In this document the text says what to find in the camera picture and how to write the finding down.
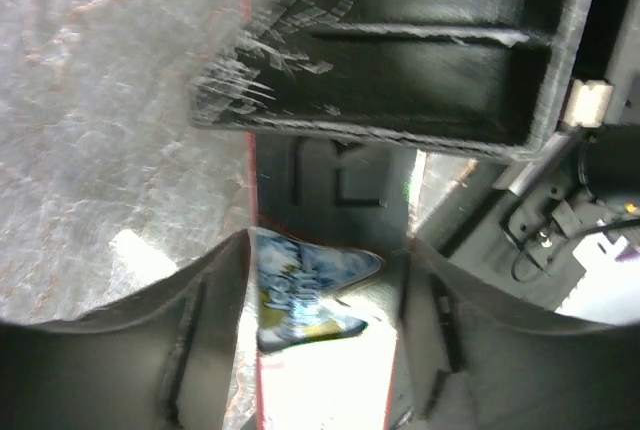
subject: blue patterned sticker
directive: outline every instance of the blue patterned sticker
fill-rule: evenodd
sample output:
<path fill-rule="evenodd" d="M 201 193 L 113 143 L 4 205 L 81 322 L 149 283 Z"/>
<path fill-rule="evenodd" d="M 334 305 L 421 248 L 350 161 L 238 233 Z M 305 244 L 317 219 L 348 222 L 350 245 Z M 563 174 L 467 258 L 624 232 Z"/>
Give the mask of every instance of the blue patterned sticker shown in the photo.
<path fill-rule="evenodd" d="M 328 291 L 382 268 L 382 259 L 358 249 L 312 245 L 262 228 L 253 229 L 260 293 L 258 344 L 262 351 L 362 332 L 367 324 L 319 303 Z"/>

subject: black plastic housing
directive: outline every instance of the black plastic housing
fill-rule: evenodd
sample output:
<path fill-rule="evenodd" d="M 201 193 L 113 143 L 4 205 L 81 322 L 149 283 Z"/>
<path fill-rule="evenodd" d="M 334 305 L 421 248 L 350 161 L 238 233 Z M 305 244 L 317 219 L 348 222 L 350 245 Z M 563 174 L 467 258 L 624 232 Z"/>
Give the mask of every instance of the black plastic housing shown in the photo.
<path fill-rule="evenodd" d="M 289 0 L 203 76 L 192 121 L 530 158 L 556 127 L 590 4 Z"/>

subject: screw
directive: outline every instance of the screw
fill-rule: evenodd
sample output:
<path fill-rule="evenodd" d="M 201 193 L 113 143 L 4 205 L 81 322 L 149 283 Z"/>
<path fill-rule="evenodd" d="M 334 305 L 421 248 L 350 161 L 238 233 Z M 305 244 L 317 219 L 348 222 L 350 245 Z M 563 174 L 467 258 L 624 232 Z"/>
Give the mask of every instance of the screw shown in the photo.
<path fill-rule="evenodd" d="M 538 233 L 538 239 L 540 240 L 540 245 L 542 245 L 542 248 L 551 248 L 553 246 L 553 242 L 549 238 L 549 235 L 544 232 L 544 230 L 541 230 L 540 233 Z"/>

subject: curved black panel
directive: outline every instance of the curved black panel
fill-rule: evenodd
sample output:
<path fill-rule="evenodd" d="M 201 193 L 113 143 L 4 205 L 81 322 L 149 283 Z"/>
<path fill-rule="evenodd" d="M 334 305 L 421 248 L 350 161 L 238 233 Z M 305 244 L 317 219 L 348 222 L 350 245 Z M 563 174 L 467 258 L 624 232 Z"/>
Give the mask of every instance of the curved black panel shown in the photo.
<path fill-rule="evenodd" d="M 79 321 L 0 327 L 0 428 L 220 428 L 248 260 L 243 231 Z"/>

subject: wire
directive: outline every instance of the wire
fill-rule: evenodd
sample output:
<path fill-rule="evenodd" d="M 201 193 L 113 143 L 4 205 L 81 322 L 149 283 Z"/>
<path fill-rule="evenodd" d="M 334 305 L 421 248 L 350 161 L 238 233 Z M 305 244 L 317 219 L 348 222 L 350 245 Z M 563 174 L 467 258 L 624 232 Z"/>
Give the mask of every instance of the wire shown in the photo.
<path fill-rule="evenodd" d="M 532 283 L 538 280 L 540 277 L 548 275 L 547 269 L 549 268 L 549 266 L 554 262 L 558 255 L 560 255 L 560 253 L 567 248 L 570 243 L 575 242 L 576 240 L 579 240 L 581 238 L 588 237 L 589 235 L 596 235 L 598 233 L 614 232 L 638 227 L 640 227 L 640 218 L 632 218 L 630 220 L 621 220 L 618 222 L 609 223 L 607 225 L 594 225 L 592 227 L 586 227 L 582 230 L 578 230 L 576 233 L 568 236 L 565 240 L 558 244 L 549 258 L 547 258 L 547 264 L 543 267 L 538 265 L 538 263 L 533 260 L 527 250 L 527 247 L 523 246 L 518 252 L 518 255 L 514 259 L 513 263 L 511 264 L 511 278 L 513 278 L 518 283 Z M 520 278 L 517 273 L 517 265 L 518 263 L 520 263 L 520 261 L 522 261 L 523 257 L 526 257 L 527 260 L 529 260 L 533 264 L 533 266 L 540 271 L 540 273 L 528 279 Z"/>

